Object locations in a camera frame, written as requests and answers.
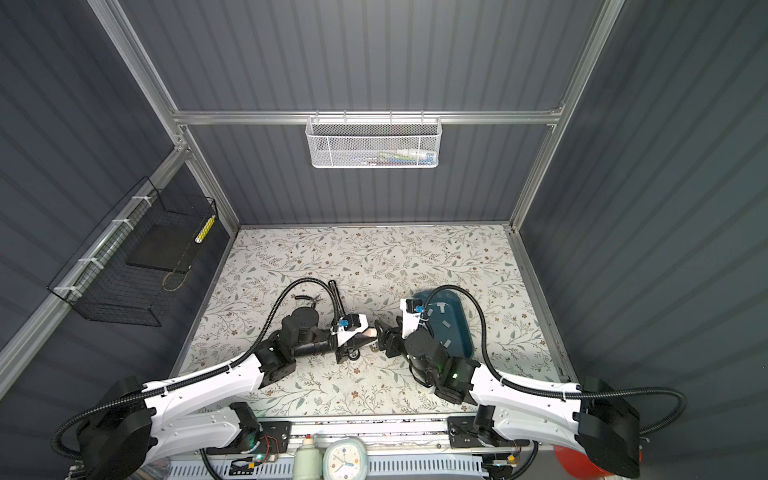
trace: alarm clock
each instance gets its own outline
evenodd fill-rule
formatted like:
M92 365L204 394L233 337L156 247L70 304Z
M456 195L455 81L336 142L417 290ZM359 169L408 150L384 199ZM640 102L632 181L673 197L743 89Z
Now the alarm clock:
M367 475L366 445L358 439L341 439L326 449L323 480L364 480Z

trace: dark teal plastic tray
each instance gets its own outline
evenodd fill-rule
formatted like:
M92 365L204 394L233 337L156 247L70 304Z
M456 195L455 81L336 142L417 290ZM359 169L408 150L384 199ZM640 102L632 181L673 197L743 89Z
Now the dark teal plastic tray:
M431 290L418 292L414 295L422 302L427 300ZM441 312L438 303L444 303L443 312ZM425 309L432 310L429 316L429 326L435 333L435 338L442 343L451 356L463 356L472 358L475 353L475 347L472 345L472 336L469 334L469 326L464 316L462 302L458 295L450 290L442 290L425 306Z

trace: black wire mesh basket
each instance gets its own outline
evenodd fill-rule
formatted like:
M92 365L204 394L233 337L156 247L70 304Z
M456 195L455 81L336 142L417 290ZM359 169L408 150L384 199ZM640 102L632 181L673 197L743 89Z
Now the black wire mesh basket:
M48 289L88 320L161 326L216 218L209 197L153 188L112 220L117 226L92 255L73 256L75 274L62 268Z

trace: floral patterned surface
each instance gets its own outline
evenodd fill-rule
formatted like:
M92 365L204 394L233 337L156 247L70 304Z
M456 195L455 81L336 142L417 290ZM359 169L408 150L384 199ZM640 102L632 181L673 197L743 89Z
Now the floral patterned surface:
M182 372L247 349L283 288L302 276L336 280L346 310L365 313L371 324L376 319L394 324L404 296L444 283L462 286L483 306L488 352L497 369L557 378L505 232L495 225L241 230ZM292 294L319 295L320 326L327 328L333 308L321 292L303 284ZM479 358L479 318L469 301L462 304ZM270 331L300 305L306 303L286 298ZM330 353L299 358L294 374L237 399L248 401L258 416L270 417L473 408L438 399L413 380L401 357L387 359L374 346L364 347L358 361L341 365Z

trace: yellow connector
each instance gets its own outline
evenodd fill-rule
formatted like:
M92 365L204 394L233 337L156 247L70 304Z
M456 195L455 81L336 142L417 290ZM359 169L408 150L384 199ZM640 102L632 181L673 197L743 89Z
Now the yellow connector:
M195 243L203 243L203 239L208 235L208 232L210 232L210 228L214 225L214 221L216 221L216 215L213 215L208 219L203 229L200 230L200 233L194 239Z

